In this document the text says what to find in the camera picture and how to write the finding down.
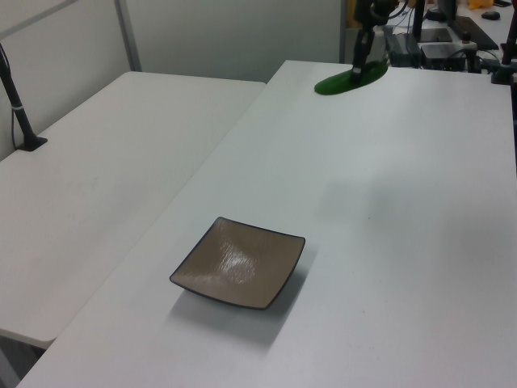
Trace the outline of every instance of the desk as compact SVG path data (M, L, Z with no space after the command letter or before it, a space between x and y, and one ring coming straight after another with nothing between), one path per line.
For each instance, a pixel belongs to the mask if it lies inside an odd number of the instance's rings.
M48 347L262 90L127 73L0 163L0 335Z
M286 62L19 388L512 386L509 87L392 68L313 92L344 69ZM169 282L217 216L307 238L269 310Z

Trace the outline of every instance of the brown plate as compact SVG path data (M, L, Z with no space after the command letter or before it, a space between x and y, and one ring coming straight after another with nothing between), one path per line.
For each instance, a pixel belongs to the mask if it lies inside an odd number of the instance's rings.
M294 271L305 238L219 217L170 276L188 291L265 310Z

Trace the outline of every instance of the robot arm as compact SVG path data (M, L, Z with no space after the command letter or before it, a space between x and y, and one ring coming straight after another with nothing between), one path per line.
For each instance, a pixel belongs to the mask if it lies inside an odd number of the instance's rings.
M398 6L398 0L357 0L355 4L354 19L361 23L354 47L354 60L351 73L351 82L358 83L364 71L366 58L372 49L375 26L384 26L391 14Z

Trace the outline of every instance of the orange object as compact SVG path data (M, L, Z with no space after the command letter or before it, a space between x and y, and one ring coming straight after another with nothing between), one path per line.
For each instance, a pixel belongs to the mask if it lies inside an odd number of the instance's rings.
M469 0L469 9L487 8L494 4L494 0Z

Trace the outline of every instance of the electronic equipment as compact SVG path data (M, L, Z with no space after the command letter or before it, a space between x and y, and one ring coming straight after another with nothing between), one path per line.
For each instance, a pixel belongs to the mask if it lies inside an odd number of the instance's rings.
M438 8L445 15L448 26L461 40L475 42L480 50L498 49L496 43L472 19L456 15L456 0L438 0Z

